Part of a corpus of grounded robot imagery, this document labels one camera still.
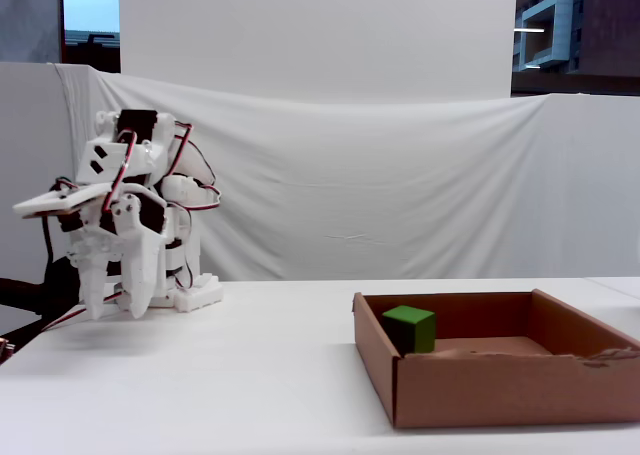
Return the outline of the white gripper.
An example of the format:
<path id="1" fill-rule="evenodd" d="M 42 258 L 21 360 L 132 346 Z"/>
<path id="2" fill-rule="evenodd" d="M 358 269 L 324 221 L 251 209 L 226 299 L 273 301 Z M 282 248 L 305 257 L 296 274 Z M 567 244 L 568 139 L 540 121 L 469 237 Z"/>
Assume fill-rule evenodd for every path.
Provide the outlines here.
<path id="1" fill-rule="evenodd" d="M 148 188 L 63 188 L 59 223 L 70 236 L 74 263 L 99 256 L 121 264 L 129 311 L 138 319 L 154 296 L 164 267 L 167 202 Z M 80 266 L 80 294 L 89 317 L 104 312 L 105 266 Z"/>

